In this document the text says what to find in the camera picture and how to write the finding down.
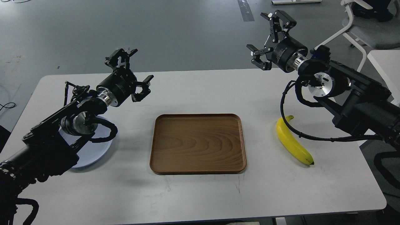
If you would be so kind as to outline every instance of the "person's leg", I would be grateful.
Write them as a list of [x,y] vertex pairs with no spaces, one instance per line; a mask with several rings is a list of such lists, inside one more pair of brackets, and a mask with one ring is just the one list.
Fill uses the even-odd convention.
[[376,12],[385,12],[391,0],[364,0],[368,5],[372,6]]
[[376,14],[371,16],[376,17],[379,22],[389,21],[393,18],[393,14],[391,14],[388,10],[390,1],[391,0],[364,0],[364,2],[374,8],[373,10],[376,12]]

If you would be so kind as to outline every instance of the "white chair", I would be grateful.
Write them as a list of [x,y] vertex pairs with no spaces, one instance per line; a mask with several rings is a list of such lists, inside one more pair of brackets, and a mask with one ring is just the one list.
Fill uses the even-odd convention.
[[[343,29],[336,32],[334,35],[323,41],[314,49],[317,49],[320,45],[325,45],[338,37],[343,35],[352,45],[354,45],[362,53],[362,60],[357,68],[360,72],[363,67],[365,60],[367,59],[367,52],[358,43],[361,41],[365,45],[368,45],[374,49],[386,50],[400,47],[400,20],[398,18],[399,6],[398,0],[395,0],[397,13],[396,16],[387,22],[378,22],[375,19],[365,19],[361,17],[354,17],[352,12],[352,4],[359,4],[366,9],[372,9],[370,5],[362,0],[342,0],[340,3],[346,8],[348,18],[344,18],[342,24]],[[351,33],[356,38],[352,38],[348,33]]]

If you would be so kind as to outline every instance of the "white plate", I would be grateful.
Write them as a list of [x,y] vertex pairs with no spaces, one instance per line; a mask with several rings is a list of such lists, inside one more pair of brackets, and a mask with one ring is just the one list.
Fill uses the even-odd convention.
[[[66,134],[62,129],[60,129],[60,134],[69,145],[73,144],[76,140],[78,140],[78,138],[80,138],[80,136]],[[110,129],[99,124],[93,138],[108,137],[109,135]],[[112,140],[102,143],[92,143],[90,141],[87,142],[86,145],[84,145],[77,153],[77,155],[79,156],[79,160],[78,163],[72,168],[85,167],[96,162],[107,152],[108,148],[111,145],[111,142]]]

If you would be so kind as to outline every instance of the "tray rim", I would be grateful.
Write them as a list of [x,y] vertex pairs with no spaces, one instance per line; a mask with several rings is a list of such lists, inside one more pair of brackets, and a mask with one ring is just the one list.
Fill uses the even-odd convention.
[[[153,149],[154,149],[154,136],[156,134],[156,125],[157,123],[161,120],[164,119],[165,117],[172,117],[172,118],[183,118],[183,117],[193,117],[193,118],[198,118],[198,117],[221,117],[221,116],[230,116],[230,117],[234,117],[236,119],[236,121],[238,122],[239,125],[239,136],[240,136],[240,140],[241,140],[241,146],[242,146],[242,158],[243,158],[243,165],[242,167],[240,167],[238,170],[229,170],[229,171],[224,171],[224,170],[220,170],[220,171],[185,171],[185,172],[165,172],[165,171],[158,171],[155,168],[153,168],[152,166],[152,162],[153,162]],[[154,122],[154,131],[153,131],[153,140],[152,140],[152,147],[151,147],[151,153],[150,153],[150,161],[149,161],[149,166],[150,169],[158,174],[158,175],[196,175],[196,174],[239,174],[240,172],[242,172],[246,166],[247,166],[247,157],[246,157],[246,149],[244,146],[244,138],[243,138],[243,128],[242,128],[242,120],[240,119],[240,117],[234,113],[198,113],[198,114],[188,114],[188,113],[182,113],[182,114],[161,114],[159,115],[155,122]]]

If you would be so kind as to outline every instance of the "brown wooden tray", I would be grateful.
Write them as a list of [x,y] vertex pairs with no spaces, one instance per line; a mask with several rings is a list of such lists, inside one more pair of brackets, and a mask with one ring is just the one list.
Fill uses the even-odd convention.
[[235,114],[174,114],[156,119],[150,168],[158,174],[238,173],[246,167]]

